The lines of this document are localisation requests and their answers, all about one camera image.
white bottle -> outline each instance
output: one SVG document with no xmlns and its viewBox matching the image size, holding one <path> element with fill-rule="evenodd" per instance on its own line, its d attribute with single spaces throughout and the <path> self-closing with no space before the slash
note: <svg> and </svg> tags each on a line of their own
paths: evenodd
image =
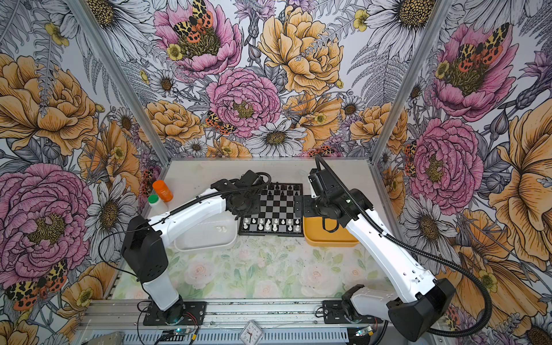
<svg viewBox="0 0 552 345">
<path fill-rule="evenodd" d="M 150 203 L 152 216 L 163 214 L 169 210 L 167 204 L 159 198 L 158 195 L 152 194 L 147 198 L 147 202 Z"/>
</svg>

clock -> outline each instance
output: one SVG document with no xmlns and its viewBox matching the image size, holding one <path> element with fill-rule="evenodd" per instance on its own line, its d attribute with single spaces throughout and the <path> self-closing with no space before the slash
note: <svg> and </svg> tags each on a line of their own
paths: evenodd
<svg viewBox="0 0 552 345">
<path fill-rule="evenodd" d="M 263 337 L 263 330 L 251 320 L 248 322 L 240 333 L 240 340 L 245 345 L 256 345 Z"/>
</svg>

green bottle cap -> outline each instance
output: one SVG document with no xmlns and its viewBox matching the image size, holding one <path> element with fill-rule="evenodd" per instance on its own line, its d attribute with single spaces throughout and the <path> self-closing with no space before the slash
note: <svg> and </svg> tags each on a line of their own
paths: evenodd
<svg viewBox="0 0 552 345">
<path fill-rule="evenodd" d="M 156 194 L 152 194 L 149 197 L 147 197 L 147 202 L 150 204 L 154 204 L 159 201 L 159 196 Z"/>
</svg>

table surface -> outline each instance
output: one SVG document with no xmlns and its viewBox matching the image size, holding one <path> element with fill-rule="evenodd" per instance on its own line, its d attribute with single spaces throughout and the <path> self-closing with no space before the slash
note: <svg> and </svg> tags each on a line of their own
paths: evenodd
<svg viewBox="0 0 552 345">
<path fill-rule="evenodd" d="M 389 227 L 366 161 L 328 160 L 349 189 L 358 188 L 372 201 Z M 222 178 L 239 178 L 246 170 L 267 172 L 272 181 L 302 183 L 310 191 L 313 160 L 173 161 L 164 181 L 176 208 Z M 362 245 L 350 248 L 312 247 L 302 237 L 238 236 L 227 250 L 184 254 L 167 250 L 169 277 L 182 298 L 330 298 L 356 284 L 394 291 Z M 121 274 L 113 299 L 142 299 L 136 279 Z"/>
</svg>

chessboard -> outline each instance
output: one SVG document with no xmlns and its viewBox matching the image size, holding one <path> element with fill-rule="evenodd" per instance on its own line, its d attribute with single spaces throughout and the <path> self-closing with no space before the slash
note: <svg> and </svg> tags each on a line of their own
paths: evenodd
<svg viewBox="0 0 552 345">
<path fill-rule="evenodd" d="M 300 183 L 269 184 L 261 191 L 259 214 L 241 217 L 238 234 L 303 237 L 302 206 L 294 201 L 302 195 Z"/>
</svg>

